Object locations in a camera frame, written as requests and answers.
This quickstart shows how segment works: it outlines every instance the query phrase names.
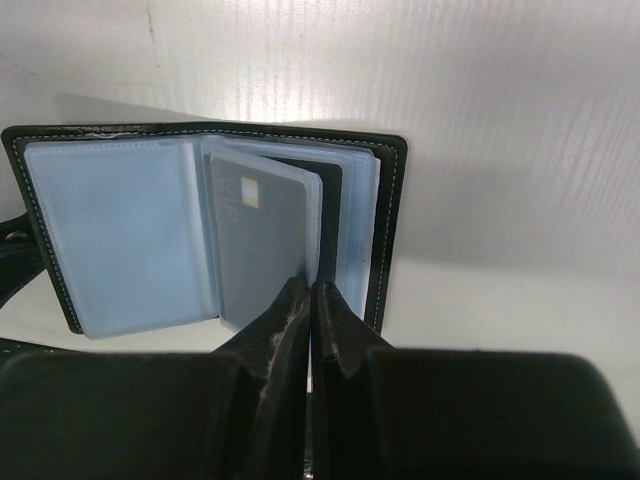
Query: card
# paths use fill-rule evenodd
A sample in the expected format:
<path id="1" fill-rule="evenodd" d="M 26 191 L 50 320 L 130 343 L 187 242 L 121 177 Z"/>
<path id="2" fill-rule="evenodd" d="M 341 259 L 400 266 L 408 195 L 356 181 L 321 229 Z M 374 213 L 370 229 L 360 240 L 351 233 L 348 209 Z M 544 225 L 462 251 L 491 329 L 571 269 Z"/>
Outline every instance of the card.
<path id="1" fill-rule="evenodd" d="M 269 156 L 272 160 L 286 163 L 317 174 L 322 180 L 322 220 L 320 236 L 320 262 L 318 281 L 336 281 L 338 259 L 338 233 L 340 232 L 340 200 L 342 196 L 342 167 L 330 163 L 309 160 L 294 160 Z"/>
<path id="2" fill-rule="evenodd" d="M 269 307 L 288 278 L 315 281 L 322 181 L 223 147 L 214 146 L 207 161 L 220 316 L 242 328 Z"/>

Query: card holder wallet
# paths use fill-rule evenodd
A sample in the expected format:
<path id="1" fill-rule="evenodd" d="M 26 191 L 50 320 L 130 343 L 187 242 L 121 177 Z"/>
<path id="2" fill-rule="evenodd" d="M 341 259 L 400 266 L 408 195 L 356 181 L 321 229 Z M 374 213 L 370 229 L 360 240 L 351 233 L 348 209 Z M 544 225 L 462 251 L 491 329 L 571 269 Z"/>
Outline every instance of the card holder wallet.
<path id="1" fill-rule="evenodd" d="M 16 126 L 2 141 L 73 332 L 239 329 L 291 276 L 335 282 L 381 329 L 398 136 L 199 122 Z"/>

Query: clear plastic pocket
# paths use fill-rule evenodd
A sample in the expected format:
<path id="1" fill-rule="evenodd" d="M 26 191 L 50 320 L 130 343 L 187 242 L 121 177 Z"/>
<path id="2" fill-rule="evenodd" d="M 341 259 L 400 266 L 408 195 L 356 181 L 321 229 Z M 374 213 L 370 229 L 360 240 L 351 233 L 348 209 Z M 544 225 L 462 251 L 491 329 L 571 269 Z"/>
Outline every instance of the clear plastic pocket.
<path id="1" fill-rule="evenodd" d="M 346 302 L 364 317 L 371 268 L 380 161 L 365 149 L 317 142 L 274 142 L 238 137 L 224 139 L 229 148 L 265 157 L 329 163 L 342 168 L 335 284 Z"/>
<path id="2" fill-rule="evenodd" d="M 192 141 L 34 143 L 25 159 L 87 336 L 217 316 Z"/>
<path id="3" fill-rule="evenodd" d="M 318 175 L 205 142 L 220 317 L 242 328 L 287 279 L 311 285 L 320 251 Z"/>

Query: card chip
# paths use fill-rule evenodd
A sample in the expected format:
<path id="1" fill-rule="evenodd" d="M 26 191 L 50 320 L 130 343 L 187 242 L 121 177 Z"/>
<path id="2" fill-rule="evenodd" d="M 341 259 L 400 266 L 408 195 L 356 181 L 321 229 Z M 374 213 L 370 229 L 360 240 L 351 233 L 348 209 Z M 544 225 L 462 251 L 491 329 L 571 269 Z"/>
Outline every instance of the card chip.
<path id="1" fill-rule="evenodd" d="M 242 177 L 241 180 L 242 203 L 249 207 L 260 208 L 258 199 L 258 182 L 251 178 Z"/>

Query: white backdrop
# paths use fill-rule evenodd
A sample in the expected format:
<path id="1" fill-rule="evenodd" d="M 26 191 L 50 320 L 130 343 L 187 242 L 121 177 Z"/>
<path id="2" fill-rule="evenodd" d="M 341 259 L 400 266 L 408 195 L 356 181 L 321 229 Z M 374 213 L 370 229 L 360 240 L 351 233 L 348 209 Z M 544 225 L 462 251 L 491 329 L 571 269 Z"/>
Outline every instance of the white backdrop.
<path id="1" fill-rule="evenodd" d="M 0 127 L 401 134 L 386 337 L 580 353 L 640 437 L 638 52 L 634 0 L 0 0 Z"/>

